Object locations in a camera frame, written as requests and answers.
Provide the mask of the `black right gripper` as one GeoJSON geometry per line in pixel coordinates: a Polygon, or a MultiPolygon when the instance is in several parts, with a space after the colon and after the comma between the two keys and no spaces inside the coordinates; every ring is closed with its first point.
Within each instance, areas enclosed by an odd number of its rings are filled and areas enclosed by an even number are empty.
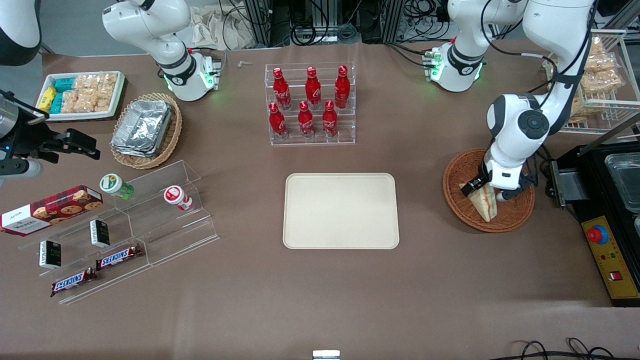
{"type": "Polygon", "coordinates": [[[83,155],[96,161],[101,158],[96,139],[76,129],[67,129],[54,135],[44,122],[29,124],[28,120],[2,119],[0,130],[2,161],[19,155],[29,157],[32,151],[37,151],[50,139],[50,148],[42,150],[42,160],[45,162],[58,164],[60,154],[83,155]]]}

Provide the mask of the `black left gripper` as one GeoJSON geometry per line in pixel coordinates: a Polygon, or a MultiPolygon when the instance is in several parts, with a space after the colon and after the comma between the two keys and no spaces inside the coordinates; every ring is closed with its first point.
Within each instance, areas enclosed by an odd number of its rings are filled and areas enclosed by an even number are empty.
{"type": "MultiPolygon", "coordinates": [[[[467,198],[474,193],[475,191],[479,191],[489,183],[489,178],[487,176],[476,176],[469,182],[462,184],[461,192],[467,198]]],[[[530,187],[534,185],[534,173],[524,171],[519,174],[518,187],[514,190],[506,190],[500,189],[497,193],[497,201],[498,202],[508,202],[523,193],[530,187]]]]}

